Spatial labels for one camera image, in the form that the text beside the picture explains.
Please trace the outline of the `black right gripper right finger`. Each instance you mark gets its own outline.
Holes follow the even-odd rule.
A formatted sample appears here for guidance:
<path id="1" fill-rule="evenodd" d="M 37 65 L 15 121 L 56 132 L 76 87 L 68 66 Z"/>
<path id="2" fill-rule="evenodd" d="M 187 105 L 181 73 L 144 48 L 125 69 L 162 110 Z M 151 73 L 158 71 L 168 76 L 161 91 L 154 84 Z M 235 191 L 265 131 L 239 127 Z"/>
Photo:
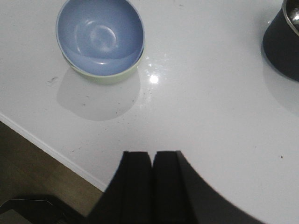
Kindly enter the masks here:
<path id="1" fill-rule="evenodd" d="M 159 151 L 153 162 L 154 223 L 259 224 L 223 198 L 180 151 Z"/>

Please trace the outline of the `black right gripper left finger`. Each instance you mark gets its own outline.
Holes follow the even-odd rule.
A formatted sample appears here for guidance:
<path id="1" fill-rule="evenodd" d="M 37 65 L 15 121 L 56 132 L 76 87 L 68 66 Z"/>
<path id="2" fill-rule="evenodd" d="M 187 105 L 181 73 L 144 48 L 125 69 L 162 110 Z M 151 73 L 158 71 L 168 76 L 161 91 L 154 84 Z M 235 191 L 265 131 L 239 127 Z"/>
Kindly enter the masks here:
<path id="1" fill-rule="evenodd" d="M 147 152 L 123 152 L 109 186 L 87 217 L 89 224 L 150 224 L 152 169 Z"/>

